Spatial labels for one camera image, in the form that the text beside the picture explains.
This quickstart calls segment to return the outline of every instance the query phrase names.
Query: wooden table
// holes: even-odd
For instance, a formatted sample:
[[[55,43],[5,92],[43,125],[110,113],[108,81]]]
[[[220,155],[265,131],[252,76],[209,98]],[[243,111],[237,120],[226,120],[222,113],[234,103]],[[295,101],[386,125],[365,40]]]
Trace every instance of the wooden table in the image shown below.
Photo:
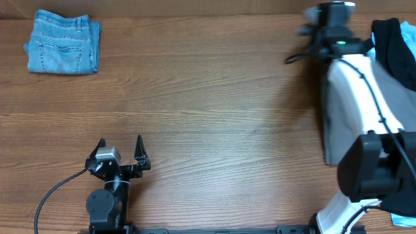
[[[412,14],[354,16],[371,21]],[[98,140],[133,163],[138,134],[151,171],[132,181],[129,219],[140,228],[272,228],[306,224],[337,190],[324,165],[317,77],[307,61],[283,65],[307,38],[299,15],[122,18],[102,22],[95,75],[29,73],[31,20],[0,21],[0,233],[33,233],[46,192],[83,169]],[[40,233],[86,231],[84,174],[59,188]],[[369,233],[414,233],[389,214]]]

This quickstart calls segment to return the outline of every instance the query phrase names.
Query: belt loop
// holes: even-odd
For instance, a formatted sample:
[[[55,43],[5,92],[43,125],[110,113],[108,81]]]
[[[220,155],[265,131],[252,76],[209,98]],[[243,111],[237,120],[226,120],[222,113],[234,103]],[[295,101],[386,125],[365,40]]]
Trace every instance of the belt loop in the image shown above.
[[[81,17],[77,18],[77,32],[81,32]]]

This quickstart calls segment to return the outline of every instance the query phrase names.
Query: black cylinder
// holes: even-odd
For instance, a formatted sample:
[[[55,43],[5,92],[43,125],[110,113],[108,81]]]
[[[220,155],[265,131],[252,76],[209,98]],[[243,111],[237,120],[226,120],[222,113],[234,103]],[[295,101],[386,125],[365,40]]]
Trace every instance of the black cylinder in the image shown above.
[[[127,208],[129,205],[130,179],[123,175],[109,176],[104,184],[104,189],[112,192],[116,205],[121,208],[116,217],[116,228],[123,228],[127,220]]]

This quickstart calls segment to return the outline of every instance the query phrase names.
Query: waistband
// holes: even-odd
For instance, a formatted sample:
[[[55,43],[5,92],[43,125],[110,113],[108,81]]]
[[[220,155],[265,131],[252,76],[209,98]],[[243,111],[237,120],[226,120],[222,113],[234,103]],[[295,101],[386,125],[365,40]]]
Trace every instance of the waistband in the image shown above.
[[[36,12],[35,20],[44,20],[60,27],[89,27],[90,17],[87,15],[76,18],[64,18],[47,10],[38,10]]]

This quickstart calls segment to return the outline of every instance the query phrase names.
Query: black garment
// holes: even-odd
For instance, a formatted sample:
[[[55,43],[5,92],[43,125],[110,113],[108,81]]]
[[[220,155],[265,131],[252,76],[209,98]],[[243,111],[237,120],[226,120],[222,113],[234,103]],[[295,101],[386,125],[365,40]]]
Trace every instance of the black garment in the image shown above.
[[[416,91],[416,61],[406,45],[397,18],[374,20],[376,59],[397,81]]]

